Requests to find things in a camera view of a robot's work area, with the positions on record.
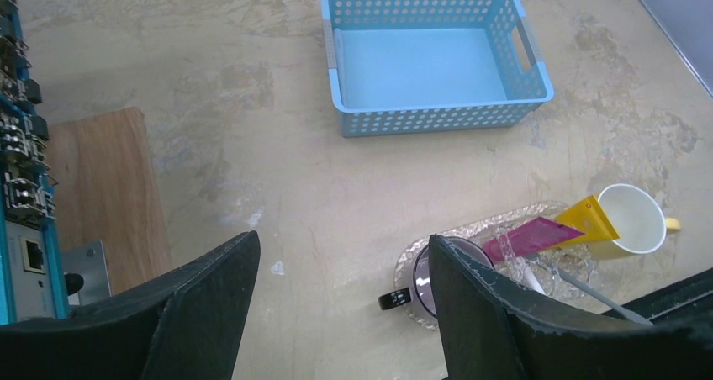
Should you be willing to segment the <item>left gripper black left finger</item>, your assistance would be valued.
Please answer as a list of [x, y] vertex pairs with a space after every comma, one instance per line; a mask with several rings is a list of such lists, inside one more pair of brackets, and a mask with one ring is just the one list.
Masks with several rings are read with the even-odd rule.
[[229, 379], [260, 265], [255, 231], [65, 319], [1, 328], [4, 379]]

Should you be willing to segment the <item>purple translucent mug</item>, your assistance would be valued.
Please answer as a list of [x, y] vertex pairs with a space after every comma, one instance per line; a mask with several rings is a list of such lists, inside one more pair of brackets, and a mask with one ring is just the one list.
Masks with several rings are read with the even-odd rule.
[[436, 325], [436, 306], [430, 285], [429, 246], [425, 245], [413, 257], [408, 257], [396, 289], [378, 297], [382, 311], [404, 305], [412, 306], [415, 319], [425, 325]]

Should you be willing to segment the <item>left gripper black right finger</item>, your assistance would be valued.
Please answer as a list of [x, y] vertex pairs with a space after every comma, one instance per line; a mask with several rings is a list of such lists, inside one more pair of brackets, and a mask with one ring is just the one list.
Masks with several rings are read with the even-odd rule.
[[712, 315], [643, 325], [576, 309], [486, 267], [441, 235], [430, 281], [451, 379], [709, 379]]

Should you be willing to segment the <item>clear textured oval tray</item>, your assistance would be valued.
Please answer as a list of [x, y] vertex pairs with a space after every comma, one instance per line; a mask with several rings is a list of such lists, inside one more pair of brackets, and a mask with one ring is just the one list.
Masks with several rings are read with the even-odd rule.
[[[543, 201], [532, 203], [524, 207], [516, 208], [502, 214], [479, 219], [468, 224], [460, 225], [449, 230], [442, 230], [441, 235], [455, 236], [470, 240], [471, 242], [481, 245], [482, 243], [492, 240], [496, 235], [502, 235], [520, 225], [529, 222], [537, 217], [546, 219], [554, 219], [557, 215], [563, 212], [568, 205], [558, 201]], [[394, 268], [393, 287], [396, 289], [396, 281], [401, 278], [400, 269], [404, 268], [408, 257], [413, 257], [417, 251], [428, 244], [428, 235], [425, 235], [418, 240], [412, 242], [404, 249]], [[569, 274], [576, 277], [579, 281], [586, 283], [591, 288], [600, 291], [603, 289], [602, 278], [599, 274], [598, 264], [589, 253], [589, 248], [584, 245], [574, 245], [571, 247], [554, 247], [545, 251], [540, 251], [531, 259], [526, 258], [531, 270], [542, 285], [545, 295], [554, 298], [557, 301], [571, 303], [579, 300], [587, 295], [579, 288], [563, 281], [559, 274], [552, 269], [555, 265]], [[513, 279], [509, 270], [496, 262], [495, 270], [506, 277]], [[411, 305], [400, 307], [414, 322], [422, 327], [436, 331], [436, 325], [429, 325], [415, 319], [411, 311]]]

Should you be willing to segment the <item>yellow toothpaste tube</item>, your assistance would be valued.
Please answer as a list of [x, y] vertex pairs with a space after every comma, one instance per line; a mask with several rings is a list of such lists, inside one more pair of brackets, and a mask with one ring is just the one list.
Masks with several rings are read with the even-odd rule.
[[568, 247], [620, 238], [619, 232], [610, 222], [595, 195], [590, 195], [574, 204], [557, 215], [554, 220], [583, 233], [579, 237], [557, 244], [556, 247]]

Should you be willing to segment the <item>grey toothbrush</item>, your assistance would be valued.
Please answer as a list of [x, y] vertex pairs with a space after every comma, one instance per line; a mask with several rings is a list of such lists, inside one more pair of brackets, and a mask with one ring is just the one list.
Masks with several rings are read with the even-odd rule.
[[573, 275], [564, 271], [563, 269], [561, 269], [555, 265], [552, 265], [552, 269], [559, 274], [560, 278], [563, 281], [568, 282], [571, 285], [574, 285], [576, 288], [579, 288], [580, 290], [587, 293], [592, 298], [595, 298], [596, 300], [598, 300], [601, 303], [605, 304], [606, 306], [610, 307], [612, 310], [614, 310], [616, 313], [621, 315], [623, 318], [625, 318], [631, 322], [641, 324], [641, 325], [653, 325], [653, 322], [651, 320], [641, 316], [640, 314], [638, 314], [634, 311], [626, 309], [623, 306], [615, 303], [613, 300], [607, 298], [603, 294], [601, 294], [598, 291], [596, 291], [595, 289], [591, 288], [586, 283], [579, 281], [576, 277], [574, 277]]

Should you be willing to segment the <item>light blue perforated basket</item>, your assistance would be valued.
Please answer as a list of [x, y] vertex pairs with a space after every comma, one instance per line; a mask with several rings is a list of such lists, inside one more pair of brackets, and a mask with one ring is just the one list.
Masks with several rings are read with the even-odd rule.
[[320, 0], [342, 136], [504, 128], [554, 88], [520, 0]]

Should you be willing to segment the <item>yellow mug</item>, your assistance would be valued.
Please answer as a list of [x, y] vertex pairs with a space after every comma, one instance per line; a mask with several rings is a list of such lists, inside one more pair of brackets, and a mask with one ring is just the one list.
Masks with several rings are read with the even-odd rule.
[[589, 244], [595, 260], [651, 254], [663, 245], [668, 234], [681, 230], [681, 223], [665, 216], [652, 196], [631, 184], [609, 185], [598, 201], [619, 237]]

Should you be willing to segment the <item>pink toothpaste tube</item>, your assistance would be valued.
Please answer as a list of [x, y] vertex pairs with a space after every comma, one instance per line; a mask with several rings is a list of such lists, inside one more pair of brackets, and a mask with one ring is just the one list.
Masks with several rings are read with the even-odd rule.
[[537, 217], [482, 245], [483, 251], [494, 262], [506, 256], [527, 256], [560, 243], [576, 239], [584, 232], [554, 220]]

